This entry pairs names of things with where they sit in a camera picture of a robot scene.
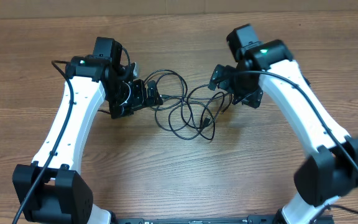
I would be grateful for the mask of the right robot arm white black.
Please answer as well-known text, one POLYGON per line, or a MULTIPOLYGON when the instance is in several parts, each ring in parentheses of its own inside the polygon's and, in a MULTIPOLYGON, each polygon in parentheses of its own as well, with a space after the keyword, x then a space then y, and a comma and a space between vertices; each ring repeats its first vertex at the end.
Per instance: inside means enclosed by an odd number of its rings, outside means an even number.
POLYGON ((295 172, 296 194, 274 215, 249 215, 248 223, 332 223, 324 212, 358 188, 358 137, 352 137, 319 102, 283 41, 263 43, 250 24, 226 38, 235 67, 218 65, 209 88, 228 92, 233 104, 258 108, 268 95, 296 136, 305 161, 295 172))

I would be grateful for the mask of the black cable long thin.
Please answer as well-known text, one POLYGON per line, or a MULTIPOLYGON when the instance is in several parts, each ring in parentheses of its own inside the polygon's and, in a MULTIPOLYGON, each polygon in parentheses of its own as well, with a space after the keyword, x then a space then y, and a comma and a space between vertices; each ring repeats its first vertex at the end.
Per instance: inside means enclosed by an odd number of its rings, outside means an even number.
POLYGON ((220 114, 230 107, 234 96, 219 91, 209 98, 195 98, 193 94, 207 85, 200 85, 184 98, 184 103, 176 108, 154 112, 154 120, 159 128, 171 132, 176 137, 190 141, 201 137, 207 141, 214 139, 216 121, 220 114))

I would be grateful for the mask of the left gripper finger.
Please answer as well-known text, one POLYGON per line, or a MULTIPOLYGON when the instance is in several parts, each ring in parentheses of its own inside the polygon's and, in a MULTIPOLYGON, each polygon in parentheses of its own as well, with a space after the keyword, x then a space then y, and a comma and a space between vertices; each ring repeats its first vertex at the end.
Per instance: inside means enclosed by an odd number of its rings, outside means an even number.
POLYGON ((144 81, 141 79, 134 80, 133 82, 133 102, 132 108, 141 108, 144 105, 144 81))
POLYGON ((147 83, 147 106, 158 105, 163 105, 163 100, 158 92, 156 81, 151 80, 147 83))

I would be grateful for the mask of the black cable silver plugs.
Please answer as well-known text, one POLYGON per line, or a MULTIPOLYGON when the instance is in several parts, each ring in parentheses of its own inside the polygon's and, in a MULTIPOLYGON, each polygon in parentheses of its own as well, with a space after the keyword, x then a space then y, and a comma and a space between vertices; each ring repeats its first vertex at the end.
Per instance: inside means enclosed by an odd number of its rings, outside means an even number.
POLYGON ((188 85, 185 79, 177 72, 170 70, 170 69, 159 69, 151 72, 147 77, 146 81, 155 81, 156 85, 160 83, 160 81, 163 78, 167 77, 173 77, 176 78, 179 81, 180 85, 180 94, 179 95, 163 95, 162 100, 163 102, 175 100, 174 103, 168 106, 162 106, 162 105, 155 105, 150 106, 149 108, 153 110, 154 112, 157 111, 164 111, 172 108, 176 108, 177 106, 180 106, 184 103, 184 98, 188 94, 188 85))

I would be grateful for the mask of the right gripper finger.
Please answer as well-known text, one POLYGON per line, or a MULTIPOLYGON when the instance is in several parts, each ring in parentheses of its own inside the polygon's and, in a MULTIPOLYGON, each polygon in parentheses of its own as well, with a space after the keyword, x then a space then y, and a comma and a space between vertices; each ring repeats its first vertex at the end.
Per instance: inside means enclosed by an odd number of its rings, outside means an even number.
POLYGON ((229 89, 229 67, 223 66, 223 65, 216 65, 212 75, 211 79, 209 81, 208 88, 210 90, 215 90, 217 88, 222 90, 228 90, 229 89))
POLYGON ((262 99, 262 91, 256 90, 252 93, 248 93, 245 96, 234 96, 232 101, 233 105, 242 103, 243 105, 250 106, 252 108, 258 108, 262 99))

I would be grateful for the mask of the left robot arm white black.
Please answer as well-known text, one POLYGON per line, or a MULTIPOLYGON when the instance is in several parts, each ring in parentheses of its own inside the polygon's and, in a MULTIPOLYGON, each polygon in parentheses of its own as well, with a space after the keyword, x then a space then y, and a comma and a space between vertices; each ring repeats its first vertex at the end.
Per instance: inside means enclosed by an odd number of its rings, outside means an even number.
POLYGON ((113 119, 163 103, 154 81, 141 80, 137 65, 121 63, 127 50, 116 40, 96 39, 92 54, 54 60, 65 80, 62 101, 42 147, 29 165, 17 165, 12 182, 18 217, 36 223, 116 223, 98 207, 81 177, 81 161, 94 117, 103 103, 113 119))

